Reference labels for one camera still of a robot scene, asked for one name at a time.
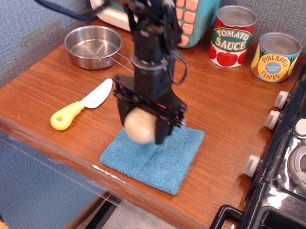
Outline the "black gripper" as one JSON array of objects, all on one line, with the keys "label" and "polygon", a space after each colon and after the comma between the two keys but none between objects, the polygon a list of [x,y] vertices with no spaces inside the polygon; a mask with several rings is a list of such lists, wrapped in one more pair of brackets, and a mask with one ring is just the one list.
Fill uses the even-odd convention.
[{"label": "black gripper", "polygon": [[187,106],[172,90],[175,63],[151,65],[134,60],[133,65],[133,77],[113,76],[121,124],[124,126],[127,115],[135,107],[157,116],[155,143],[161,145],[174,125],[182,127],[186,122]]}]

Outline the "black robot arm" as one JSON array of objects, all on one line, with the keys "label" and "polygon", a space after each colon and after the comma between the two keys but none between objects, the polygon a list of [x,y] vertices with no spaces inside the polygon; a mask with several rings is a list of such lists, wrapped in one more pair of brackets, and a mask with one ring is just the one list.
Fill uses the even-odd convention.
[{"label": "black robot arm", "polygon": [[141,109],[153,116],[153,139],[161,145],[175,126],[184,121],[186,104],[174,94],[172,86],[175,60],[184,57],[177,50],[182,29],[176,14],[176,0],[106,0],[120,4],[128,16],[134,42],[130,58],[134,76],[115,75],[114,95],[121,122]]}]

